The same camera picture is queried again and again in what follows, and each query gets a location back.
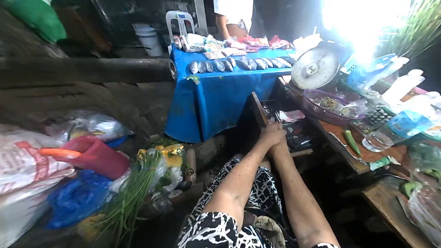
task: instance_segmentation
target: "white plastic chair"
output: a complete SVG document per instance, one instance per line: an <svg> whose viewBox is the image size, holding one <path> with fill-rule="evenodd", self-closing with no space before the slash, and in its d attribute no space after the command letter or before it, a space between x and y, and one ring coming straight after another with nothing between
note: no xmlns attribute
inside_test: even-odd
<svg viewBox="0 0 441 248"><path fill-rule="evenodd" d="M193 18L189 13L183 11L169 11L165 14L165 21L167 22L168 34L170 35L171 43L173 43L172 19L178 20L179 32L181 33L181 35L187 37L187 29L185 28L184 20L187 20L191 23L191 29L194 33Z"/></svg>

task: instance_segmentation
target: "white bucket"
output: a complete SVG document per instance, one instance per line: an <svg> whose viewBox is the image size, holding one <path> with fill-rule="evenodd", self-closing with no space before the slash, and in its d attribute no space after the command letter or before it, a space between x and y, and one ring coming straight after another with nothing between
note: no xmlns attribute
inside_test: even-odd
<svg viewBox="0 0 441 248"><path fill-rule="evenodd" d="M149 24L142 23L134 24L133 27L149 56L157 57L164 55L154 28L150 27Z"/></svg>

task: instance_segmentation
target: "green bag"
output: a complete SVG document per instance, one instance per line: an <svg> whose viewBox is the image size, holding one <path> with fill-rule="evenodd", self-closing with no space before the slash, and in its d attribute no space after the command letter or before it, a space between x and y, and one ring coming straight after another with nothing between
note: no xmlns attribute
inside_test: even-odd
<svg viewBox="0 0 441 248"><path fill-rule="evenodd" d="M7 9L42 39L55 43L66 38L66 30L55 10L42 0L6 0Z"/></svg>

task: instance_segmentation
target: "blue tablecloth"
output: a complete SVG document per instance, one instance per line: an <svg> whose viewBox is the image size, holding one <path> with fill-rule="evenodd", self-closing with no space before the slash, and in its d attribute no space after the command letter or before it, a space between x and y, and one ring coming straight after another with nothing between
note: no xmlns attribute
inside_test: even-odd
<svg viewBox="0 0 441 248"><path fill-rule="evenodd" d="M248 53L247 58L275 58L293 52L264 49ZM261 101L268 100L277 77L291 74L291 68L244 71L236 66L232 72L198 73L200 83L195 84L186 79L190 75L187 65L194 60L207 60L205 55L173 49L172 59L177 82L165 133L190 143L208 140L220 131L234 127L252 91Z"/></svg>

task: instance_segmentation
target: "white shirt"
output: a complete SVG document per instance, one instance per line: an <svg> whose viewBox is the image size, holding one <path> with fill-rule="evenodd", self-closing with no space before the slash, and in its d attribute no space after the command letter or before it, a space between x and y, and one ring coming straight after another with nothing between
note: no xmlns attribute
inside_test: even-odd
<svg viewBox="0 0 441 248"><path fill-rule="evenodd" d="M247 31L251 28L253 17L253 0L213 0L214 13L225 15L227 24L239 24L241 20Z"/></svg>

